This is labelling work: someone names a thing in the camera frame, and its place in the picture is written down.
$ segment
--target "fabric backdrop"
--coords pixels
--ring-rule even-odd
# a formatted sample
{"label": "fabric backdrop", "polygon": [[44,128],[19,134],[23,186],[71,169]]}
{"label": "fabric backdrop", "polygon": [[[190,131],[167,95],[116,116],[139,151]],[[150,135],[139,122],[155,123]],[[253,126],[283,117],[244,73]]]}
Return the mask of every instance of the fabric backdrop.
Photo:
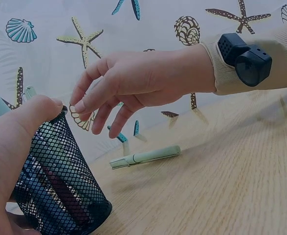
{"label": "fabric backdrop", "polygon": [[[257,17],[249,22],[250,30],[237,31],[245,15]],[[32,85],[69,107],[70,93],[85,65],[111,52],[180,49],[209,35],[259,33],[286,22],[287,0],[0,0],[0,96],[15,109],[22,104],[23,89]],[[140,131],[162,121],[170,128],[190,109],[196,110],[199,125],[206,125],[210,117],[200,112],[201,106],[222,98],[191,94],[173,104],[145,108],[122,133],[130,138],[136,120]],[[75,113],[67,115],[88,159],[120,144],[109,139],[107,129],[93,135],[89,129],[93,117],[81,123]]]}

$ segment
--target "mesh pen holder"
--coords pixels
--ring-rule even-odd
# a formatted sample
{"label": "mesh pen holder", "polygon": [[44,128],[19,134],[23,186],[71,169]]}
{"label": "mesh pen holder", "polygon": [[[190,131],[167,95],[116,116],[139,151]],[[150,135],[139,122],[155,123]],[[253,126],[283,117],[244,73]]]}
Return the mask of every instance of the mesh pen holder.
{"label": "mesh pen holder", "polygon": [[28,222],[43,235],[87,235],[112,210],[79,150],[66,113],[64,106],[54,120],[40,126],[13,192]]}

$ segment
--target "table surface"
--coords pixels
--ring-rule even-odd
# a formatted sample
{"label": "table surface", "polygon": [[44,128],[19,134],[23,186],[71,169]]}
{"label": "table surface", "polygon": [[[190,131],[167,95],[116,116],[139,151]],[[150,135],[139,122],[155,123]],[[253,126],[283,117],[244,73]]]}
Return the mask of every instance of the table surface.
{"label": "table surface", "polygon": [[120,147],[93,162],[113,204],[93,234],[287,234],[287,89],[236,95],[142,135],[131,153],[182,153],[112,170]]}

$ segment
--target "forearm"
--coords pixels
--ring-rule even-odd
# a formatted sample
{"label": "forearm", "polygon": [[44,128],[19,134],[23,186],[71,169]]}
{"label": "forearm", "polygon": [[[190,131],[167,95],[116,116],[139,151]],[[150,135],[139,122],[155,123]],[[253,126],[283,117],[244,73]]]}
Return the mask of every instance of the forearm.
{"label": "forearm", "polygon": [[204,39],[201,44],[211,57],[214,68],[216,94],[234,94],[252,90],[272,90],[287,87],[287,24],[266,33],[240,35],[248,44],[257,44],[272,57],[270,75],[256,87],[245,85],[234,68],[228,66],[219,54],[217,41],[221,35]]}

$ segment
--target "hand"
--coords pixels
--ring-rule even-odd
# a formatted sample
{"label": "hand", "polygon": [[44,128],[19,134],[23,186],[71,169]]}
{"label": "hand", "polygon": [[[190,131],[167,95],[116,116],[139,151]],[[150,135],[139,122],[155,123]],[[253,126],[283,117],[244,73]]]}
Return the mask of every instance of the hand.
{"label": "hand", "polygon": [[0,117],[0,234],[37,235],[22,215],[5,211],[22,166],[29,153],[31,139],[39,126],[55,118],[62,102],[42,95],[33,97],[21,107]]}
{"label": "hand", "polygon": [[212,63],[202,45],[177,51],[121,52],[88,66],[70,103],[82,121],[99,109],[92,132],[100,134],[112,109],[123,102],[110,129],[110,138],[115,138],[139,109],[172,103],[192,92],[213,92],[214,83]]}

